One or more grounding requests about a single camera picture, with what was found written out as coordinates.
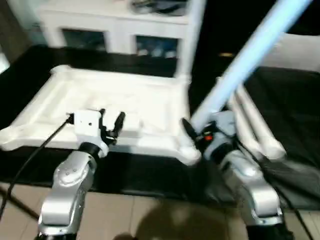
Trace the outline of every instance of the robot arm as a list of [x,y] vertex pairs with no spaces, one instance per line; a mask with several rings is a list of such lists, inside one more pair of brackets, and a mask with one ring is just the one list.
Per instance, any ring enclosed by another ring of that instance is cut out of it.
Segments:
[[214,113],[197,134],[190,123],[183,126],[207,161],[214,161],[232,191],[250,240],[293,240],[287,230],[275,189],[259,165],[236,146],[232,111]]
[[74,113],[74,129],[79,143],[54,171],[52,190],[43,202],[38,221],[39,240],[75,240],[80,227],[85,197],[91,188],[97,161],[107,156],[123,127],[121,112],[108,130],[102,124],[101,111],[80,110]]

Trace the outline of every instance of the black cable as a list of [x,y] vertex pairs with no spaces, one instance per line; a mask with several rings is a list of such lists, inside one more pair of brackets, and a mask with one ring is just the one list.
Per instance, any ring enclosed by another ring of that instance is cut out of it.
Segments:
[[[217,125],[215,126],[215,129],[218,130],[220,133],[222,133],[223,135],[225,135],[227,138],[233,139],[233,136],[230,136],[229,134],[227,134],[226,132],[224,132],[222,129],[220,129]],[[282,196],[282,198],[286,201],[288,207],[294,212],[296,218],[298,219],[298,221],[300,222],[300,224],[302,225],[305,233],[307,234],[308,238],[310,240],[314,240],[314,238],[312,237],[305,221],[303,220],[300,212],[294,207],[294,205],[292,204],[292,202],[289,200],[289,198],[284,194],[284,192],[282,190],[280,190],[278,187],[274,186],[270,179],[272,179],[272,177],[270,177],[270,175],[268,174],[268,171],[266,171],[265,167],[263,166],[263,164],[255,157],[255,155],[236,137],[235,138],[236,142],[244,149],[248,152],[248,154],[250,154],[250,156],[252,157],[252,159],[259,165],[263,176],[265,178],[265,180],[274,188],[274,190],[280,195]]]
[[1,203],[1,207],[0,207],[0,222],[2,219],[2,216],[5,212],[5,208],[6,208],[6,204],[8,199],[11,198],[11,194],[12,194],[12,190],[15,186],[15,184],[17,183],[18,178],[20,177],[21,173],[23,172],[23,170],[26,168],[26,166],[33,160],[33,158],[64,128],[64,126],[68,123],[73,123],[73,114],[70,115],[70,117],[64,121],[63,124],[61,124],[60,127],[58,127],[57,130],[55,130],[55,132],[53,134],[51,134],[51,136],[49,136],[47,138],[47,140],[45,140],[41,146],[39,146],[30,156],[29,158],[24,162],[24,164],[22,165],[22,167],[20,167],[19,171],[16,173],[16,175],[14,176],[13,180],[10,182],[9,188],[6,192],[6,195],[3,197],[2,199],[2,203]]

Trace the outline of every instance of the black table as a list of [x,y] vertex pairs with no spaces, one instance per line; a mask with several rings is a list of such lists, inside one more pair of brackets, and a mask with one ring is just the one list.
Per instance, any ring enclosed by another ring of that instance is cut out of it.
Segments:
[[[204,99],[215,84],[215,78],[223,73],[230,61],[228,58],[213,57],[211,66],[195,67],[189,89],[191,112]],[[0,75],[1,129],[10,125],[44,85],[50,77],[50,69],[61,64],[81,69],[172,77],[176,61],[34,46]],[[320,163],[320,131],[317,132],[320,108],[317,108],[316,102],[319,100],[319,74],[260,68],[248,81],[247,89],[276,138],[284,145],[289,158],[305,165],[311,164],[311,161]],[[303,102],[298,101],[297,90]],[[33,149],[21,147],[10,152],[0,151],[0,181],[10,181]],[[51,186],[56,166],[69,153],[65,149],[44,149],[24,171],[19,183]],[[320,209],[320,203],[313,195],[280,180],[275,184],[287,192],[296,207]],[[187,167],[177,159],[158,156],[111,152],[99,162],[91,190],[223,206],[234,204],[232,194],[213,162],[201,161]]]

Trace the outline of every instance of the blue tube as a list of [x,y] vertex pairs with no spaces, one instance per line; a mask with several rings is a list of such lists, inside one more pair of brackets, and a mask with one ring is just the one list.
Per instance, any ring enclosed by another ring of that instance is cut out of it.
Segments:
[[223,108],[237,87],[248,79],[278,38],[297,21],[311,2],[312,0],[276,2],[221,76],[222,79],[212,88],[192,116],[192,126],[198,133],[207,124],[210,114]]

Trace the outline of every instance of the white tray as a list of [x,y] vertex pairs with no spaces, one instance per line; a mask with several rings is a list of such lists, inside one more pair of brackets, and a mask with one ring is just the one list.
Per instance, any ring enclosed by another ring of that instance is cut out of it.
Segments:
[[[40,146],[80,109],[106,109],[103,123],[112,129],[126,113],[122,133],[111,151],[168,156],[193,164],[199,152],[183,137],[181,118],[189,118],[186,79],[75,69],[60,65],[14,122],[0,131],[0,147]],[[76,149],[74,126],[67,125],[47,145]]]

